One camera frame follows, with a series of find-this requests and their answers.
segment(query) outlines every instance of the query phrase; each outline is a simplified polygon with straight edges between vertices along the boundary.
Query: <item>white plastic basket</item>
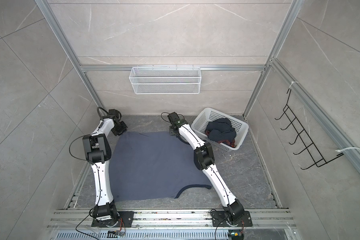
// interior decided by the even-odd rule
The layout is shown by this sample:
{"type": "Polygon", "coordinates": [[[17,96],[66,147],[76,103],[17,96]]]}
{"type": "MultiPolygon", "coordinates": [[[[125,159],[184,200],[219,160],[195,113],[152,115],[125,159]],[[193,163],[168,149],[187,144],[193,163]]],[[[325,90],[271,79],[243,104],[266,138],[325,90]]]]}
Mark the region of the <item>white plastic basket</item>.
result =
{"type": "Polygon", "coordinates": [[[245,136],[247,135],[249,126],[245,122],[240,121],[237,118],[231,117],[225,113],[219,112],[212,108],[205,108],[193,121],[191,128],[201,139],[206,140],[211,144],[216,145],[221,149],[230,152],[232,150],[239,149],[239,147],[242,145],[245,136]],[[215,141],[211,141],[210,139],[208,139],[208,136],[205,134],[205,128],[208,125],[208,122],[212,122],[219,118],[228,118],[231,121],[232,127],[234,127],[236,131],[236,137],[235,137],[236,147],[230,147],[224,143],[217,143],[215,141]]]}
{"type": "Polygon", "coordinates": [[[129,75],[136,94],[200,93],[199,67],[134,67],[129,75]]]}

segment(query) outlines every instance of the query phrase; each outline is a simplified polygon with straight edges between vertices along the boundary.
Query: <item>gray marble floor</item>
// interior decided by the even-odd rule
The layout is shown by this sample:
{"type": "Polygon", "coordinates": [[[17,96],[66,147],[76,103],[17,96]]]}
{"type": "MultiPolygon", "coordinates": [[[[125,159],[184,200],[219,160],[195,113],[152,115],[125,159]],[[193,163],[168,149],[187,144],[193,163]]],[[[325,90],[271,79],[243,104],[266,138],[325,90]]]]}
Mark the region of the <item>gray marble floor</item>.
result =
{"type": "MultiPolygon", "coordinates": [[[[196,116],[185,116],[189,124],[196,116]]],[[[123,116],[128,131],[156,132],[168,131],[169,124],[160,116],[123,116]]],[[[108,141],[113,150],[119,137],[109,134],[108,141]]],[[[226,152],[213,148],[215,164],[228,187],[243,204],[244,208],[276,208],[264,170],[256,154],[253,142],[248,134],[236,151],[226,152]]],[[[89,172],[75,205],[76,208],[90,208],[95,203],[95,186],[92,172],[89,172]]],[[[221,202],[215,190],[190,188],[178,199],[148,199],[116,202],[117,208],[221,208],[221,202]]]]}

